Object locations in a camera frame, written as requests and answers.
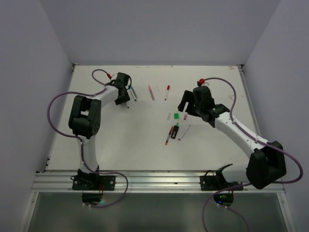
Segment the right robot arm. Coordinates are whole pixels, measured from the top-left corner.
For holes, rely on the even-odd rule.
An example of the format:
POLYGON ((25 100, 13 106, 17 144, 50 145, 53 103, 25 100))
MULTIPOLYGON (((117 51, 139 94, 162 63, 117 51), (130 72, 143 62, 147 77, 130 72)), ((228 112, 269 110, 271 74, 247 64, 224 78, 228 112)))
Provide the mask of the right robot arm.
POLYGON ((223 104, 216 104, 207 86, 196 87, 193 91, 186 90, 180 104, 180 112, 202 118, 213 128, 224 133, 248 157, 245 166, 227 164, 200 177, 211 190, 224 190, 235 186, 241 190, 240 184, 251 183, 257 189, 263 189, 286 175, 286 164, 282 145, 260 137, 252 131, 246 135, 235 124, 236 119, 223 104))

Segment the pink white marker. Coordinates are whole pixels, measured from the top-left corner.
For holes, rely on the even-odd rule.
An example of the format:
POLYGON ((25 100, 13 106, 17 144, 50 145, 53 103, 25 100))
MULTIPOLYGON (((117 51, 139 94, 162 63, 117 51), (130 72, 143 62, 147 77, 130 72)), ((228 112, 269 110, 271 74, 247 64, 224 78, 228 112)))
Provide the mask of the pink white marker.
POLYGON ((179 138, 178 138, 178 141, 182 140, 183 137, 186 135, 186 133, 188 132, 188 130, 190 129, 191 125, 188 125, 186 127, 186 129, 180 134, 179 138))

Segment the orange clear pen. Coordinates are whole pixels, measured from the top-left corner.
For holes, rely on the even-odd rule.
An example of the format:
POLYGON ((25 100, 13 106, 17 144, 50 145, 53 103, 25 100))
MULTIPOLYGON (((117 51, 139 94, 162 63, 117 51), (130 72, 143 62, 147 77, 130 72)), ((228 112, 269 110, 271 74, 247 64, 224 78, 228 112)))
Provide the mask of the orange clear pen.
POLYGON ((170 128, 170 130, 169 130, 169 133, 168 133, 167 138, 166 138, 166 141, 165 141, 165 145, 168 144, 169 139, 170 139, 171 134, 172 134, 172 131, 173 131, 173 126, 171 126, 171 128, 170 128))

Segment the green black highlighter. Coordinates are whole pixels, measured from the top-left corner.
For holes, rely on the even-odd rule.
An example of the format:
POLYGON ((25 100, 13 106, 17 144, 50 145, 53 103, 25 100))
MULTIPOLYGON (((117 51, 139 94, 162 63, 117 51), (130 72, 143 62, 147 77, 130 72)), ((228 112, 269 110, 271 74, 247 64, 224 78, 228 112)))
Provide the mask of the green black highlighter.
POLYGON ((176 138, 176 135, 177 135, 177 133, 178 133, 178 130, 179 130, 179 123, 177 122, 177 123, 173 126, 172 133, 171 133, 171 139, 175 139, 175 138, 176 138))

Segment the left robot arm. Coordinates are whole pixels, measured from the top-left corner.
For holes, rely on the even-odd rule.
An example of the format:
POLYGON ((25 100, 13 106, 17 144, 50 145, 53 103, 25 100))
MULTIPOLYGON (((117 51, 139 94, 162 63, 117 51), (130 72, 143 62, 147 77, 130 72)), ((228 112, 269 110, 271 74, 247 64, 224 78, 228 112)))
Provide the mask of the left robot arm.
POLYGON ((103 90, 91 95, 77 94, 73 100, 69 128, 80 145, 80 167, 78 174, 86 174, 83 184, 91 190, 100 184, 99 164, 96 156, 96 134, 101 125, 101 110, 107 104, 126 105, 130 101, 128 89, 132 79, 126 73, 103 85, 103 90))

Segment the teal white marker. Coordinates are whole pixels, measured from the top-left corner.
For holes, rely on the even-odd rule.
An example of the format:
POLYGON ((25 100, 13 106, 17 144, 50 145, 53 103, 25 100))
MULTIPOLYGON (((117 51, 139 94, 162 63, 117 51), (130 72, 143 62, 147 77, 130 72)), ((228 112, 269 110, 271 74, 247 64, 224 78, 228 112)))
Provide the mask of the teal white marker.
POLYGON ((133 100, 136 102, 137 98, 136 98, 135 94, 133 93, 132 89, 129 89, 129 90, 130 90, 130 93, 131 93, 131 95, 133 97, 133 100))

